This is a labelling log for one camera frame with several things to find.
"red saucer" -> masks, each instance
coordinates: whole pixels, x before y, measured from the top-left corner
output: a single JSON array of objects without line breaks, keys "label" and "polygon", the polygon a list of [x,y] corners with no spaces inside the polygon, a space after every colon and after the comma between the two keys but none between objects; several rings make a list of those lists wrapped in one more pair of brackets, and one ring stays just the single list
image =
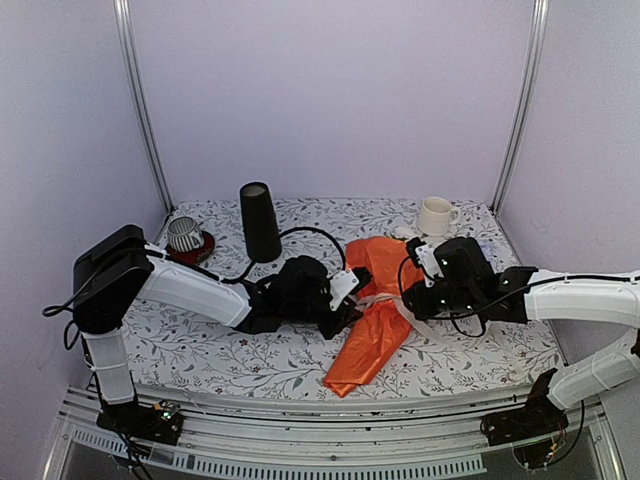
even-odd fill
[{"label": "red saucer", "polygon": [[167,245],[167,252],[169,252],[169,255],[182,262],[188,263],[189,265],[197,265],[209,258],[216,246],[216,241],[214,240],[213,235],[209,232],[205,232],[203,230],[202,236],[204,237],[204,245],[196,250],[191,250],[190,252],[177,252],[171,248],[171,245]]}]

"orange cloth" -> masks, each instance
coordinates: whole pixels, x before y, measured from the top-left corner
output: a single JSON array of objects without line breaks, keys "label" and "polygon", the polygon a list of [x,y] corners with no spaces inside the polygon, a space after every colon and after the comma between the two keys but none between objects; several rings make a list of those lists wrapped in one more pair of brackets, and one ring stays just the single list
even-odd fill
[{"label": "orange cloth", "polygon": [[[400,295],[398,267],[407,256],[405,243],[388,237],[355,240],[347,245],[349,268],[367,267],[373,275],[359,298],[388,293]],[[407,261],[402,285],[409,287],[423,280],[421,270]],[[344,397],[358,385],[366,385],[402,345],[411,325],[396,310],[392,299],[375,303],[353,327],[349,338],[324,379],[324,386]]]}]

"table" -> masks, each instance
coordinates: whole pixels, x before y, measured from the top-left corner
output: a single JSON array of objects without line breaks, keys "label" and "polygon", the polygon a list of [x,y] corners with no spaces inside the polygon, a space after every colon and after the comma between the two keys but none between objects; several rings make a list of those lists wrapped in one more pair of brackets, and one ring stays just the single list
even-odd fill
[{"label": "table", "polygon": [[[462,219],[447,237],[478,239],[496,271],[517,265],[507,239],[489,209],[472,201],[454,202]],[[287,199],[274,201],[280,230],[315,226],[342,244],[357,238],[393,234],[411,226],[420,201],[413,199]],[[173,217],[188,215],[216,239],[204,268],[233,277],[244,270],[240,208],[237,201],[181,203]],[[160,245],[166,245],[165,233]],[[340,258],[326,239],[296,233],[283,239],[283,255],[259,265],[249,279],[276,272],[284,259],[306,254],[336,271]],[[322,380],[340,352],[348,329],[324,340],[317,327],[285,325],[271,334],[246,335],[215,323],[193,321],[195,314],[154,302],[135,302],[124,332],[134,381],[199,393],[242,395],[314,402],[339,401]],[[476,319],[461,324],[473,331]],[[369,385],[350,399],[394,399],[486,391],[532,383],[559,364],[549,327],[490,322],[480,339],[462,337],[446,321],[428,323],[432,334],[412,332]]]}]

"metal pole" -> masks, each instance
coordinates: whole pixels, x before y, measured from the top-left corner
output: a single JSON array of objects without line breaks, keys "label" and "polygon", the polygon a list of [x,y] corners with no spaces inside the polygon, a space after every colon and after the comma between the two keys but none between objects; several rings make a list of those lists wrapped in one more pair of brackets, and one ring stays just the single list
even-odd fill
[{"label": "metal pole", "polygon": [[120,45],[122,47],[122,55],[124,57],[125,69],[131,86],[133,95],[133,104],[138,116],[140,131],[147,152],[147,159],[151,173],[158,189],[160,201],[167,214],[174,210],[173,200],[169,192],[167,178],[162,168],[158,147],[156,145],[153,129],[151,128],[151,118],[147,109],[147,103],[142,88],[142,79],[140,78],[140,67],[138,65],[138,57],[136,55],[135,42],[133,39],[133,27],[131,25],[131,13],[129,10],[129,0],[114,0],[116,11],[116,23],[118,25],[118,35],[120,36]]},{"label": "metal pole", "polygon": [[549,0],[536,0],[533,8],[533,21],[531,24],[531,35],[529,37],[529,51],[527,55],[527,65],[522,81],[522,89],[520,91],[520,99],[518,100],[518,110],[511,129],[511,136],[507,152],[505,154],[498,184],[496,185],[491,202],[491,210],[496,216],[500,215],[500,211],[504,206],[509,182],[513,175],[516,164],[520,143],[522,141],[522,133],[527,120],[527,112],[533,95],[533,87],[538,73],[538,64],[540,62],[540,54],[542,53],[542,44],[544,41],[544,31],[547,24],[547,11],[549,8]]}]

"black cup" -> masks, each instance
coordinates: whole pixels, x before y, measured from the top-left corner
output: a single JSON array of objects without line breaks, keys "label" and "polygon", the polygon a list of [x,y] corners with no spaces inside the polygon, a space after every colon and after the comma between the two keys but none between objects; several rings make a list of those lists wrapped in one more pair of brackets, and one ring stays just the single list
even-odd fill
[{"label": "black cup", "polygon": [[262,182],[247,183],[240,189],[240,209],[249,258],[258,263],[274,261],[282,253],[282,243],[269,187]]}]

